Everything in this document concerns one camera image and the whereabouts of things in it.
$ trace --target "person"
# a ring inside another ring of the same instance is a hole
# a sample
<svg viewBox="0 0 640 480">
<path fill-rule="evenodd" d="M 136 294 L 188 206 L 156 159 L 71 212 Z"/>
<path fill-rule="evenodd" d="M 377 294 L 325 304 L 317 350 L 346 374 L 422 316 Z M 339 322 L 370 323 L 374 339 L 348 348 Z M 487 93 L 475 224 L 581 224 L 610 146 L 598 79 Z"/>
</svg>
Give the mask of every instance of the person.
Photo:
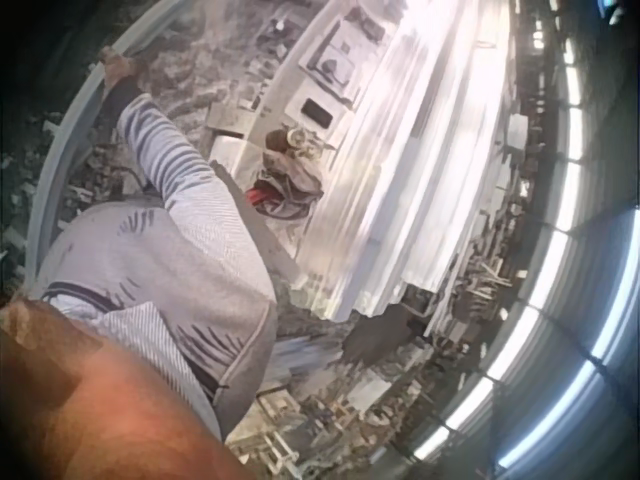
<svg viewBox="0 0 640 480">
<path fill-rule="evenodd" d="M 101 55 L 103 113 L 163 205 L 106 203 L 0 314 L 1 426 L 41 478 L 243 479 L 223 441 L 275 342 L 273 285 L 226 186 Z"/>
</svg>

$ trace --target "metal frame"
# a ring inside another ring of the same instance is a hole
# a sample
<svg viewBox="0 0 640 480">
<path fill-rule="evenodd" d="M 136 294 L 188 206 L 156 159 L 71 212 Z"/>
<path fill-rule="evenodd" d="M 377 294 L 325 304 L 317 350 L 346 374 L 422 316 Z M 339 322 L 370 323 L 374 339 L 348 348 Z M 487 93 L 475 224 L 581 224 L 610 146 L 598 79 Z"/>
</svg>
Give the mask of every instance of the metal frame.
<svg viewBox="0 0 640 480">
<path fill-rule="evenodd" d="M 148 46 L 194 0 L 161 0 L 151 7 L 113 45 L 121 53 Z M 100 112 L 104 69 L 97 66 L 67 110 L 49 149 L 34 197 L 26 246 L 25 285 L 31 287 L 55 240 L 59 208 L 74 160 Z"/>
</svg>

